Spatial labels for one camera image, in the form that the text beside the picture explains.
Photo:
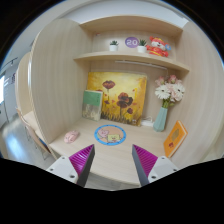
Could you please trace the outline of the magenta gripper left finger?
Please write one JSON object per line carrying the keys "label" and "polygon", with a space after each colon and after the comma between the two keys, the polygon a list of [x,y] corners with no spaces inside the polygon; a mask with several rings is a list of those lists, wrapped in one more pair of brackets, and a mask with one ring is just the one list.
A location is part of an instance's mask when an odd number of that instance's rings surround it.
{"label": "magenta gripper left finger", "polygon": [[47,171],[66,179],[78,186],[84,187],[95,156],[94,145],[79,150],[70,157],[61,156]]}

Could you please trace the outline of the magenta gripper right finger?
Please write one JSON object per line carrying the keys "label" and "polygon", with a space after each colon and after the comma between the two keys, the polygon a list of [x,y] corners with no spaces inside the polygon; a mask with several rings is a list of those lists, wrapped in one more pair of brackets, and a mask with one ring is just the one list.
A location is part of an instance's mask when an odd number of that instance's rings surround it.
{"label": "magenta gripper right finger", "polygon": [[157,181],[178,170],[166,156],[157,157],[137,145],[132,145],[132,156],[142,186]]}

